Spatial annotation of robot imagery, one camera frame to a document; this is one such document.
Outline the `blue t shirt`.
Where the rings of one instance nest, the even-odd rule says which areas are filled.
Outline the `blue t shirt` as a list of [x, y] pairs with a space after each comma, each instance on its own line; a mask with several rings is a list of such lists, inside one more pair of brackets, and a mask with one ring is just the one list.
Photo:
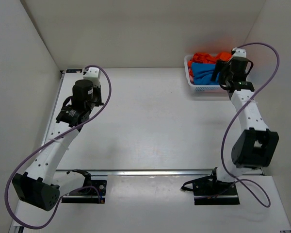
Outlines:
[[191, 64], [191, 76], [193, 77], [194, 85], [218, 85], [219, 74], [215, 81], [212, 81], [212, 75], [215, 70], [215, 64], [201, 64], [192, 63]]

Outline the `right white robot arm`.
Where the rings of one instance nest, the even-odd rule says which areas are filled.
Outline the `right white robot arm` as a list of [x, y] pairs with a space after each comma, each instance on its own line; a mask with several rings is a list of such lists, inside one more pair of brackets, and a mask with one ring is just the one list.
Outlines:
[[194, 188], [208, 187], [213, 193], [220, 193], [244, 173], [271, 163], [279, 135], [269, 129], [259, 112], [256, 91], [246, 79], [252, 68], [252, 61], [239, 56], [215, 64], [212, 79], [217, 78], [221, 88], [227, 91], [242, 132], [232, 147], [231, 160], [215, 168], [211, 175], [192, 180]]

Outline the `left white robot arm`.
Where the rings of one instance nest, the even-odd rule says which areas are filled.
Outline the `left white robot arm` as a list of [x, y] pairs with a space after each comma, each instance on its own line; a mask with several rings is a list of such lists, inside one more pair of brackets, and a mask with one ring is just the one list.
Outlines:
[[74, 169], [59, 178], [55, 178], [54, 174], [63, 155], [81, 128], [68, 134], [64, 132], [87, 121], [92, 109], [102, 105], [99, 78], [75, 82], [72, 95], [65, 99], [56, 117], [51, 131], [52, 144], [39, 152], [24, 174], [17, 173], [12, 179], [12, 184], [21, 201], [50, 211], [58, 199], [67, 193], [81, 187], [84, 187], [85, 193], [90, 191], [91, 177], [85, 170]]

